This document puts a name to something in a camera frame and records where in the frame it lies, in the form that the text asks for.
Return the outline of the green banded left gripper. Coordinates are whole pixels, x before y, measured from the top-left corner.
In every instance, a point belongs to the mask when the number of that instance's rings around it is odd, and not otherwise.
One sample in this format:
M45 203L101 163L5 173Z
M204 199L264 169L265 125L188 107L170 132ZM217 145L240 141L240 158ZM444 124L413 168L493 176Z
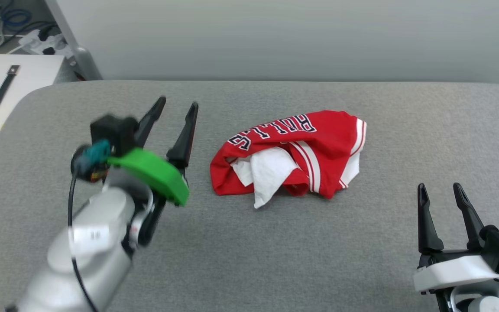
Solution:
M90 145L77 149L71 160L71 173L87 182L102 181L105 188L122 189L133 198L134 211L126 222L123 239L131 248L146 247L154 236L166 203L183 206L188 201L189 186L185 170L189 166L199 104L194 101L185 116L185 125L178 140L166 154L166 159L142 149L154 123L166 104L161 96L140 119L136 131L137 148L121 157L109 156L105 162L89 166L82 152Z

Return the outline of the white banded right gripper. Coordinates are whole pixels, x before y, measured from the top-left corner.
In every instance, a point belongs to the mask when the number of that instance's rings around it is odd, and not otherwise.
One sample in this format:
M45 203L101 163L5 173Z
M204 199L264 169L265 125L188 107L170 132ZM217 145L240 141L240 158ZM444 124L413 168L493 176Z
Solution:
M483 222L459 182L454 182L456 205L463 215L470 251L480 251L484 240ZM438 237L429 210L426 186L417 187L418 252L440 253L444 244ZM416 292L436 295L440 312L499 312L499 274L481 255L468 255L420 267L413 275Z

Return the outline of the red white basketball jersey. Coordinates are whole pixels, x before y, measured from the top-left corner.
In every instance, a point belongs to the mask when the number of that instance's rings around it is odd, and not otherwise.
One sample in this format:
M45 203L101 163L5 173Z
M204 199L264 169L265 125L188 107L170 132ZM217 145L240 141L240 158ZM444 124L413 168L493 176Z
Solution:
M256 209L279 188L298 197L331 199L360 172L367 124L347 112L323 110L263 123L230 137L210 164L218 195L252 193Z

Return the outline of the white paper label tape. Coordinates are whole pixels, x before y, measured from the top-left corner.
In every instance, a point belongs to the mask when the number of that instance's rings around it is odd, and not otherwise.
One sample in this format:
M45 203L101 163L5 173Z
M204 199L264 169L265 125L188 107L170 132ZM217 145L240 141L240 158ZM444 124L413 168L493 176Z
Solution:
M68 227L68 243L72 257L105 252L112 245L110 227L109 225Z

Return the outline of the white power strip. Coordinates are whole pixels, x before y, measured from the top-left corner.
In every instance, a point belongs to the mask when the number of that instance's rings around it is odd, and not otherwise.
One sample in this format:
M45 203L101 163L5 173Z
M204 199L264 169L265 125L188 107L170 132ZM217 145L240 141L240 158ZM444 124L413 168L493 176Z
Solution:
M63 34L49 35L44 41L40 39L40 30L32 30L18 41L20 51L30 55L62 55L72 59L75 54Z

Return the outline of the white metal equipment box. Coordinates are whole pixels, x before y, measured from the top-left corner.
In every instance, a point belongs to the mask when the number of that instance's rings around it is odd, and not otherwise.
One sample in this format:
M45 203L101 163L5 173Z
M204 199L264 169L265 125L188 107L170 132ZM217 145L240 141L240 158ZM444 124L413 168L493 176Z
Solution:
M20 69L0 105L0 130L16 105L32 91L77 81L73 69L63 56L0 55L0 86L12 65L19 65Z

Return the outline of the grey metal post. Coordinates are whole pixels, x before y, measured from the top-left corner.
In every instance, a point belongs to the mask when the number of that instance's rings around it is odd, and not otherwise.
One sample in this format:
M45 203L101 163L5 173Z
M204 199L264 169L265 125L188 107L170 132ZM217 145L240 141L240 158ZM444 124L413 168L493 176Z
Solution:
M71 51L75 56L75 60L81 72L83 73L83 77L87 80L102 80L102 76L99 73L99 69L93 60L93 57L89 50L83 46L81 46L75 35L73 34L73 30L71 25L64 16L64 11L60 8L58 1L59 0L43 0L47 5L49 11L54 17L55 22L59 26L59 29L64 35L68 45L71 47Z

